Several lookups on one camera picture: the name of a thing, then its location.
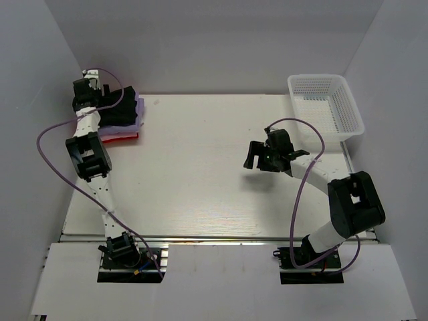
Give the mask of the black t-shirt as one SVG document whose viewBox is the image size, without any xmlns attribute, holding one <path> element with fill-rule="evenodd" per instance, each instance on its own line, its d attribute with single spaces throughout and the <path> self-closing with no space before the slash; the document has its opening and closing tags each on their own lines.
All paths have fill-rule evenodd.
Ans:
<svg viewBox="0 0 428 321">
<path fill-rule="evenodd" d="M 113 105 L 121 97 L 121 90 L 115 90 L 101 97 L 99 108 Z M 130 126 L 136 123 L 136 92 L 132 86 L 124 88 L 124 96 L 119 104 L 113 108 L 99 111 L 100 127 Z"/>
</svg>

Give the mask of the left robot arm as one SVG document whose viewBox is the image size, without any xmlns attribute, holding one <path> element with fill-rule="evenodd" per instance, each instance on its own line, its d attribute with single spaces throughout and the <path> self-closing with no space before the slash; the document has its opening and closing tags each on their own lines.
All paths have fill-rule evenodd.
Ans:
<svg viewBox="0 0 428 321">
<path fill-rule="evenodd" d="M 140 263 L 141 250 L 133 236 L 116 220 L 117 214 L 112 196 L 109 173 L 112 163 L 98 134 L 101 116 L 97 111 L 102 92 L 98 78 L 84 76 L 73 82 L 72 107 L 78 117 L 73 137 L 66 140 L 66 148 L 77 175 L 90 190 L 90 196 L 101 206 L 106 244 L 98 249 L 106 259 L 127 268 Z"/>
</svg>

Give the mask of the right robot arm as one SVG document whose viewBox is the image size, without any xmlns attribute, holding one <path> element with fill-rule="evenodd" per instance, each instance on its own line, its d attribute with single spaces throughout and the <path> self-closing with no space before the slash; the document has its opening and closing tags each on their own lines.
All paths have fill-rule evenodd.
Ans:
<svg viewBox="0 0 428 321">
<path fill-rule="evenodd" d="M 303 261 L 316 267 L 326 253 L 347 239 L 382 225 L 386 214 L 371 176 L 364 172 L 345 175 L 327 171 L 305 150 L 296 150 L 284 129 L 267 132 L 264 142 L 251 141 L 246 169 L 285 173 L 310 184 L 328 197 L 330 220 L 305 236 L 299 252 Z"/>
</svg>

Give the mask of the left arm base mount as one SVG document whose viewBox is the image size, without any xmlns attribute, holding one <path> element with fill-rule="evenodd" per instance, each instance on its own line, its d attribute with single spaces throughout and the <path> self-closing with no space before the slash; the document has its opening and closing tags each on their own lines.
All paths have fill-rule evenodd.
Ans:
<svg viewBox="0 0 428 321">
<path fill-rule="evenodd" d="M 112 251 L 99 245 L 102 253 L 97 282 L 100 284 L 160 284 L 166 274 L 165 250 L 152 247 L 153 256 L 137 243 L 123 245 Z"/>
</svg>

